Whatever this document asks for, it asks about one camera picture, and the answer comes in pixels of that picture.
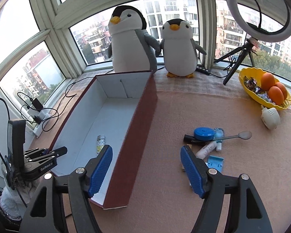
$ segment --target silver bolt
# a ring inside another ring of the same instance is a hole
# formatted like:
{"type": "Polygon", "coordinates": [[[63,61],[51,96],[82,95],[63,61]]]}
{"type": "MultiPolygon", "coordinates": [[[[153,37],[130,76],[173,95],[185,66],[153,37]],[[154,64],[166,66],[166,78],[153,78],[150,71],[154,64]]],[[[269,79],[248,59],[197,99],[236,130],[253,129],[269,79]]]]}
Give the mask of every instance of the silver bolt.
{"type": "Polygon", "coordinates": [[[213,175],[215,175],[215,174],[217,174],[217,170],[216,169],[214,169],[214,168],[210,168],[209,170],[208,170],[208,172],[210,173],[210,174],[213,174],[213,175]]]}
{"type": "Polygon", "coordinates": [[[243,173],[243,174],[241,175],[241,178],[242,178],[243,180],[249,180],[249,176],[248,176],[248,174],[245,174],[245,173],[243,173]]]}
{"type": "Polygon", "coordinates": [[[48,180],[48,179],[52,178],[52,174],[51,174],[50,172],[48,172],[48,173],[46,173],[46,174],[44,175],[44,178],[45,178],[46,180],[48,180]]]}
{"type": "Polygon", "coordinates": [[[75,170],[76,173],[84,173],[85,169],[83,167],[79,167],[75,170]]]}

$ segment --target penguin plush toy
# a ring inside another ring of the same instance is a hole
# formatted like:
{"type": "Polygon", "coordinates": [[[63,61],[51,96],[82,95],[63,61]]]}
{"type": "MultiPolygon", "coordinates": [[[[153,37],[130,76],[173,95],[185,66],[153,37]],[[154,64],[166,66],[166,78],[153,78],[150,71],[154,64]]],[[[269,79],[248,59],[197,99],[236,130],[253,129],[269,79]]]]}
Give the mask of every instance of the penguin plush toy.
{"type": "Polygon", "coordinates": [[[191,26],[176,18],[167,21],[162,27],[160,48],[164,53],[165,68],[168,77],[194,77],[197,66],[197,53],[206,55],[206,51],[193,40],[191,26]]]}
{"type": "Polygon", "coordinates": [[[113,57],[114,72],[157,70],[155,54],[160,53],[159,42],[146,31],[145,18],[138,9],[117,6],[108,27],[112,37],[108,57],[113,57]]]}

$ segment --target blue round container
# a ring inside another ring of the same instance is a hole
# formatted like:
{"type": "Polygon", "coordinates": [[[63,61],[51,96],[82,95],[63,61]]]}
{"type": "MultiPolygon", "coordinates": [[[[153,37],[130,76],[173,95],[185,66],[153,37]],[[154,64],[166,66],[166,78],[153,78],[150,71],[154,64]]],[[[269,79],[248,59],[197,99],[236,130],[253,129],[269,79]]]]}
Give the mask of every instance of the blue round container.
{"type": "Polygon", "coordinates": [[[202,141],[210,141],[216,132],[208,127],[199,127],[194,130],[194,137],[202,141]]]}

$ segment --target spoon handle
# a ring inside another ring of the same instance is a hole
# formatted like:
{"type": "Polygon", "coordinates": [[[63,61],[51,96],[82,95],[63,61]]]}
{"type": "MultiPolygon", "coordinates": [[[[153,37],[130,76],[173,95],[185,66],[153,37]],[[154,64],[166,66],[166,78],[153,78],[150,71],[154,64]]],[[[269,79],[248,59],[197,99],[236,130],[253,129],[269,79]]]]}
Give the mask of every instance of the spoon handle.
{"type": "Polygon", "coordinates": [[[236,136],[228,136],[228,137],[216,137],[216,138],[212,139],[212,141],[225,140],[225,139],[237,138],[237,137],[239,137],[239,136],[236,135],[236,136]]]}

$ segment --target white penguin belly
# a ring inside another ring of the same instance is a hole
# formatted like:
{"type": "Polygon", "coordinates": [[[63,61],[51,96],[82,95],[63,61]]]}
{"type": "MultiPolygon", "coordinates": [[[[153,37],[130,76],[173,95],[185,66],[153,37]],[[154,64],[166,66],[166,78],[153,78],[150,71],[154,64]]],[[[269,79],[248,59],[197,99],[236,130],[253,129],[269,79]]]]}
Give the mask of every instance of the white penguin belly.
{"type": "Polygon", "coordinates": [[[164,41],[164,63],[168,72],[187,76],[195,71],[196,55],[189,39],[166,39],[164,41]]]}
{"type": "Polygon", "coordinates": [[[114,72],[150,70],[150,62],[135,31],[112,36],[112,63],[114,72]]]}

